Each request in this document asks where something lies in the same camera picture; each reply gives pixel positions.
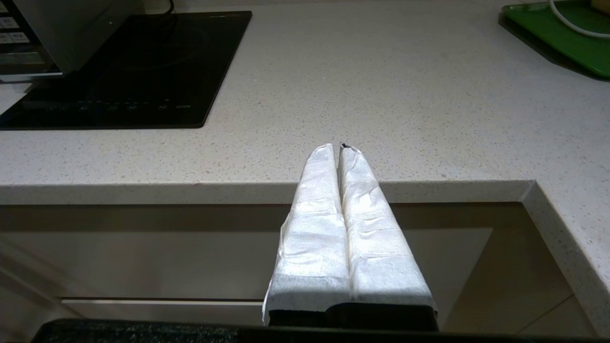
speckled quartz countertop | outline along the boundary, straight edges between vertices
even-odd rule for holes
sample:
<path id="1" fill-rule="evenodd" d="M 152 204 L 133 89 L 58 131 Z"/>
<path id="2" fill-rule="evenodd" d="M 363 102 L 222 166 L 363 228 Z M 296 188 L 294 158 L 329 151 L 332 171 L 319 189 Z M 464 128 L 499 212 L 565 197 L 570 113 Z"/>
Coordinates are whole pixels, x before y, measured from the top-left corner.
<path id="1" fill-rule="evenodd" d="M 610 335 L 610 84 L 501 28 L 505 4 L 230 7 L 254 16 L 203 128 L 0 132 L 0 204 L 289 203 L 348 142 L 390 202 L 521 201 Z"/>

